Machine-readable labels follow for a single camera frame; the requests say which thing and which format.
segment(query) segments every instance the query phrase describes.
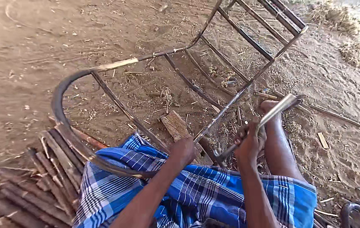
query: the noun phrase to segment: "dirt ground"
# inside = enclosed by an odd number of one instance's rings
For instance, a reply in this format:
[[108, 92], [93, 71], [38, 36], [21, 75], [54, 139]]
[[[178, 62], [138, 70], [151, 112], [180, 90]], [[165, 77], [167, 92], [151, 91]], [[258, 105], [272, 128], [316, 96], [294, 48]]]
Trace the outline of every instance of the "dirt ground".
[[[272, 20], [257, 3], [247, 1], [286, 38], [292, 36]], [[0, 166], [26, 168], [33, 165], [25, 148], [40, 147], [37, 133], [51, 127], [50, 101], [59, 81], [79, 69], [112, 63], [170, 48], [183, 47], [193, 38], [211, 8], [213, 0], [167, 1], [159, 13], [160, 0], [0, 0]], [[309, 29], [263, 77], [255, 81], [246, 95], [232, 106], [210, 132], [212, 141], [230, 143], [237, 126], [235, 108], [246, 120], [259, 115], [262, 100], [251, 95], [255, 89], [283, 93], [304, 93], [307, 104], [317, 104], [360, 122], [360, 66], [342, 59], [339, 48], [359, 37], [330, 29], [313, 21], [312, 5], [290, 5]], [[281, 45], [239, 7], [231, 17], [268, 52], [275, 54]], [[267, 61], [217, 14], [205, 36], [251, 77]], [[204, 69], [216, 66], [220, 83], [234, 72], [224, 67], [212, 51], [199, 42], [192, 51]], [[173, 56], [182, 73], [220, 104], [231, 96], [217, 91], [195, 69], [184, 53]], [[160, 139], [172, 139], [157, 120], [168, 107], [197, 133], [216, 112], [206, 101], [187, 88], [164, 58], [108, 71], [103, 79], [127, 107]], [[228, 87], [236, 92], [238, 84]], [[163, 98], [153, 92], [172, 96]], [[81, 78], [66, 92], [65, 113], [74, 125], [107, 145], [116, 146], [132, 134], [130, 122], [113, 105], [90, 77]], [[339, 214], [342, 197], [358, 197], [360, 186], [360, 128], [325, 114], [312, 115], [297, 110], [284, 115], [295, 157], [304, 177], [318, 189], [318, 209]], [[323, 149], [317, 132], [323, 132], [330, 149]]]

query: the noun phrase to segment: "wooden block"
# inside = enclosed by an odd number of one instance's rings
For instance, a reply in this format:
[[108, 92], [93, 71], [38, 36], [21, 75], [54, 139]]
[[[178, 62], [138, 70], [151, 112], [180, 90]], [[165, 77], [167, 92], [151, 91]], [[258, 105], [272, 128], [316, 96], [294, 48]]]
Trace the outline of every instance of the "wooden block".
[[[187, 130], [186, 123], [175, 111], [171, 111], [167, 116], [162, 117], [162, 123], [165, 125], [170, 135], [173, 137], [174, 142], [177, 142], [183, 137], [191, 136]], [[203, 151], [204, 149], [202, 148], [202, 146], [197, 143], [195, 145], [195, 153], [197, 154], [197, 157], [195, 158], [193, 163], [211, 166], [213, 162], [211, 161], [207, 153], [204, 152], [205, 156], [201, 156], [201, 152]]]
[[329, 149], [329, 145], [328, 145], [328, 143], [326, 142], [326, 139], [325, 139], [325, 137], [323, 136], [323, 133], [322, 133], [322, 132], [318, 132], [318, 137], [319, 137], [320, 143], [322, 143], [322, 147], [325, 148], [325, 149]]

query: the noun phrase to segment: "bare foot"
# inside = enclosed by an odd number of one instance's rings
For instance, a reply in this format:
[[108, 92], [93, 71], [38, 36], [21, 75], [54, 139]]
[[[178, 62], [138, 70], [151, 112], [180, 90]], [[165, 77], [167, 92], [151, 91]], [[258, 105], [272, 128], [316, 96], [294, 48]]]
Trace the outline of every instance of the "bare foot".
[[270, 111], [276, 104], [278, 103], [278, 101], [263, 101], [260, 104], [260, 108], [264, 111], [264, 113], [267, 113], [268, 111]]

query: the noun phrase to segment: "blue plaid lungi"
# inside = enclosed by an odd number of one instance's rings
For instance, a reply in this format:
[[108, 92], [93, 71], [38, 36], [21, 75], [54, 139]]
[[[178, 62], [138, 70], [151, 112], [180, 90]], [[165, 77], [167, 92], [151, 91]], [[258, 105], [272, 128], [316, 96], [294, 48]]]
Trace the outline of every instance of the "blue plaid lungi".
[[[142, 171], [159, 169], [168, 157], [137, 133], [121, 146], [101, 149], [97, 154], [121, 168]], [[282, 227], [312, 228], [316, 207], [313, 185], [285, 176], [260, 177]], [[116, 176], [87, 163], [74, 227], [107, 228], [147, 182]], [[167, 190], [154, 217], [157, 227], [165, 228], [197, 228], [208, 218], [231, 227], [246, 227], [243, 200], [238, 172], [216, 166], [188, 165]]]

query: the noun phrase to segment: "metal chair frame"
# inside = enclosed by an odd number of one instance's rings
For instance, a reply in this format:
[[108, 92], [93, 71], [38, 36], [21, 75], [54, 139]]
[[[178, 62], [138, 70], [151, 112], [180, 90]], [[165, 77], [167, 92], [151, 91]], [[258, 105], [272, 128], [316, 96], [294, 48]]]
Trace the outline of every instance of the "metal chair frame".
[[[164, 56], [169, 64], [173, 67], [173, 69], [176, 71], [176, 73], [181, 77], [182, 80], [189, 86], [193, 91], [195, 91], [198, 95], [200, 95], [203, 99], [208, 101], [210, 104], [214, 105], [215, 107], [219, 108], [221, 111], [218, 113], [218, 115], [212, 119], [212, 121], [194, 137], [194, 143], [197, 143], [213, 126], [215, 122], [218, 121], [220, 117], [223, 116], [225, 111], [229, 109], [229, 107], [237, 101], [246, 91], [246, 89], [259, 77], [263, 74], [263, 72], [270, 67], [294, 42], [306, 32], [308, 26], [299, 19], [291, 10], [289, 10], [280, 0], [258, 0], [259, 3], [263, 5], [263, 7], [271, 13], [294, 37], [287, 41], [281, 34], [279, 34], [271, 25], [269, 25], [258, 13], [256, 13], [251, 7], [249, 7], [244, 0], [232, 0], [229, 5], [225, 8], [220, 7], [222, 0], [218, 0], [213, 7], [208, 19], [204, 23], [203, 28], [199, 31], [197, 36], [191, 41], [191, 43], [185, 47], [181, 48], [173, 48], [170, 50], [162, 51], [162, 52], [153, 52], [152, 54], [140, 56], [137, 58], [131, 58], [126, 59], [122, 61], [117, 61], [111, 64], [106, 65], [100, 65], [94, 68], [82, 70], [79, 72], [76, 72], [68, 77], [66, 77], [64, 80], [60, 82], [60, 84], [57, 86], [53, 98], [52, 98], [52, 111], [55, 115], [55, 120], [58, 124], [60, 124], [59, 129], [62, 134], [62, 136], [67, 139], [68, 143], [72, 147], [74, 147], [78, 153], [80, 153], [84, 158], [86, 158], [88, 161], [94, 163], [99, 168], [111, 172], [113, 174], [119, 175], [119, 176], [127, 176], [127, 177], [134, 177], [134, 178], [151, 178], [153, 177], [157, 171], [152, 172], [140, 172], [135, 171], [131, 169], [122, 169], [119, 167], [116, 167], [108, 162], [106, 162], [104, 159], [99, 158], [96, 156], [96, 154], [91, 151], [91, 149], [87, 148], [81, 140], [74, 134], [74, 132], [71, 129], [71, 126], [69, 124], [69, 120], [66, 118], [64, 112], [63, 112], [63, 106], [62, 106], [62, 99], [63, 94], [69, 87], [69, 85], [86, 75], [92, 75], [94, 79], [97, 81], [98, 84], [100, 84], [101, 88], [104, 90], [104, 92], [110, 97], [110, 99], [119, 107], [119, 109], [128, 117], [129, 120], [131, 120], [137, 128], [144, 133], [147, 137], [149, 137], [152, 142], [154, 142], [158, 148], [161, 150], [168, 152], [168, 147], [165, 143], [163, 143], [160, 139], [158, 139], [152, 132], [150, 132], [135, 116], [132, 115], [132, 113], [127, 109], [127, 107], [113, 94], [111, 89], [105, 84], [105, 82], [100, 78], [100, 75], [98, 72], [102, 71], [109, 71], [116, 69], [118, 67], [123, 67], [129, 64], [137, 63], [140, 61], [144, 61], [151, 58], [156, 58], [159, 56]], [[228, 15], [227, 11], [232, 8], [232, 6], [238, 3], [243, 9], [245, 9], [254, 19], [256, 19], [259, 23], [261, 23], [279, 42], [281, 42], [284, 47], [279, 50], [277, 54], [272, 56], [269, 54], [266, 50], [264, 50], [257, 42], [255, 42], [248, 34], [246, 34]], [[251, 79], [248, 79], [243, 73], [238, 70], [232, 63], [222, 54], [220, 53], [204, 36], [203, 33], [205, 32], [206, 28], [208, 27], [209, 23], [211, 22], [212, 18], [216, 13], [220, 13], [223, 18], [225, 18], [228, 23], [250, 44], [252, 45], [260, 54], [262, 54], [267, 60], [268, 63], [264, 65], [263, 68], [261, 68]], [[246, 83], [243, 85], [243, 87], [236, 93], [232, 93], [231, 91], [223, 88], [221, 85], [218, 85], [211, 77], [210, 75], [202, 69], [202, 67], [198, 64], [198, 62], [193, 58], [193, 56], [189, 53], [188, 49], [193, 47], [199, 40], [202, 40], [212, 51], [218, 55], [220, 59], [223, 60], [234, 72], [236, 75], [238, 75], [240, 78], [242, 78]], [[194, 86], [188, 78], [186, 78], [180, 70], [176, 67], [174, 62], [172, 61], [169, 54], [174, 54], [178, 52], [184, 51], [191, 62], [197, 67], [197, 69], [210, 81], [216, 88], [226, 92], [229, 95], [232, 95], [233, 98], [231, 101], [229, 101], [225, 106], [222, 106], [218, 104], [213, 99], [206, 96], [203, 91], [200, 88], [197, 88]]]

